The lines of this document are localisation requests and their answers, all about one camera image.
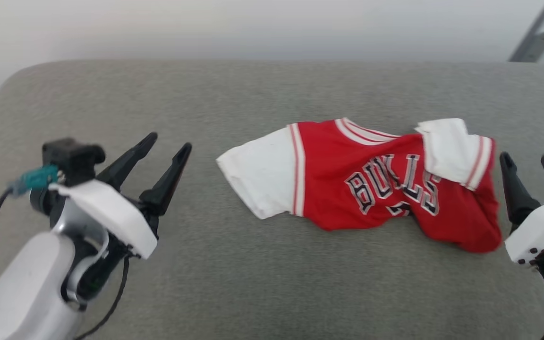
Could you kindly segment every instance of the bulls jersey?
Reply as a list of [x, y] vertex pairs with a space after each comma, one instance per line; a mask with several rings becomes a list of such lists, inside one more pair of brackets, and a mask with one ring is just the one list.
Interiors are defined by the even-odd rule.
[[461, 120], [395, 136], [348, 119], [291, 124], [218, 158], [259, 218], [289, 211], [325, 230], [372, 228], [413, 215], [425, 234], [470, 252], [501, 243], [494, 143]]

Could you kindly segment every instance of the white sleeve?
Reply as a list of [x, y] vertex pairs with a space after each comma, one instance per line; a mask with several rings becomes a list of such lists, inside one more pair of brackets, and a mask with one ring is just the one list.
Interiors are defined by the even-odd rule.
[[289, 127], [236, 146], [217, 162], [255, 216], [264, 219], [292, 212], [296, 157]]
[[490, 163], [493, 140], [468, 134], [462, 119], [419, 123], [423, 135], [425, 170], [475, 191]]

